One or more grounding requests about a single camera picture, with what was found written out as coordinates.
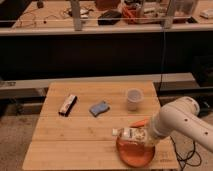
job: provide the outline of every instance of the wooden plank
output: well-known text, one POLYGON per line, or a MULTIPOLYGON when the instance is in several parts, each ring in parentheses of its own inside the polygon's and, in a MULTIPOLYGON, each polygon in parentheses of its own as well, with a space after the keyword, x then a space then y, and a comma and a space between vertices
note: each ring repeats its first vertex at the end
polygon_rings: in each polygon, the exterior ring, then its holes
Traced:
POLYGON ((147 116, 128 117, 40 117, 33 141, 115 140, 112 129, 128 127, 147 116))
MULTIPOLYGON (((153 161, 143 169, 177 169, 169 139, 156 147, 153 161)), ((126 170, 115 141, 34 141, 30 144, 24 170, 126 170)))
POLYGON ((80 95, 115 95, 125 96, 130 88, 140 89, 145 97, 156 97, 155 88, 152 82, 69 82, 52 83, 48 90, 47 97, 66 97, 69 93, 80 95))
MULTIPOLYGON (((102 116, 128 116, 128 115, 152 115, 156 114, 160 109, 160 104, 157 97, 145 97, 137 111, 128 111, 126 109, 126 98, 124 94, 85 94, 79 95, 78 101, 70 111, 69 117, 91 116, 89 109, 92 105, 104 100, 110 106, 110 110, 102 114, 102 116)), ((42 110, 41 116, 58 116, 58 111, 65 100, 65 96, 47 97, 42 110)))
POLYGON ((213 24, 213 19, 205 19, 200 17, 200 13, 206 9, 213 9, 212 0, 199 0, 197 7, 194 11, 193 18, 200 24, 213 24))

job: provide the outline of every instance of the orange object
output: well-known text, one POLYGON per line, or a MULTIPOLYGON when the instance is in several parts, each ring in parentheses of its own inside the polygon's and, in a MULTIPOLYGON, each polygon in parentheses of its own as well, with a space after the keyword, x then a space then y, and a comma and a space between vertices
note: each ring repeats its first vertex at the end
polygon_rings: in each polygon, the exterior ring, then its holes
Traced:
MULTIPOLYGON (((142 120, 132 124, 133 127, 142 127, 148 120, 142 120)), ((116 147, 121 160, 132 167, 144 167, 148 165, 155 154, 155 147, 145 147, 142 143, 122 140, 118 136, 116 147)))
POLYGON ((136 9, 130 7, 130 6, 124 6, 122 8, 122 14, 123 17, 125 18, 125 21, 128 24, 136 24, 136 9))

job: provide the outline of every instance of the small box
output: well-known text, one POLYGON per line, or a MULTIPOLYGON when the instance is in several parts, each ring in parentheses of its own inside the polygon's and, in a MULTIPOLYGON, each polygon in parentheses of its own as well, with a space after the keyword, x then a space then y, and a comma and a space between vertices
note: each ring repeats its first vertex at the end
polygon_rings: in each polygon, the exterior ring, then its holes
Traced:
POLYGON ((95 0, 95 5, 99 10, 109 10, 117 8, 120 0, 95 0))
POLYGON ((121 18, 121 13, 114 10, 109 10, 98 17, 98 25, 114 25, 121 18))

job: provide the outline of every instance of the gray sponge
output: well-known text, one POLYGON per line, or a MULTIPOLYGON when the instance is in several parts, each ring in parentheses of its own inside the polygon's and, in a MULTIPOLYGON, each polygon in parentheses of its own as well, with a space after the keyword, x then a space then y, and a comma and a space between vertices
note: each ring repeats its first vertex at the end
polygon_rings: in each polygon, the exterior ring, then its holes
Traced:
POLYGON ((99 114, 104 113, 109 109, 110 109, 109 105, 105 101, 102 101, 98 104, 93 105, 89 111, 92 113, 94 117, 97 117, 99 114))

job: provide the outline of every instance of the electronics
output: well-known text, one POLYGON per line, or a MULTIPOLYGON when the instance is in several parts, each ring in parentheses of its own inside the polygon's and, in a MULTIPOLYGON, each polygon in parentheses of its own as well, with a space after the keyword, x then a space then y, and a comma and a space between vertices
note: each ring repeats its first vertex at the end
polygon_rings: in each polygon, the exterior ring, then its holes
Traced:
POLYGON ((109 10, 98 17, 98 25, 114 25, 121 18, 121 13, 114 10, 109 10))
POLYGON ((77 96, 70 94, 64 101, 63 105, 61 106, 60 110, 59 110, 59 114, 61 116, 68 116, 70 110, 72 109, 72 107, 74 106, 74 104, 77 101, 77 96))

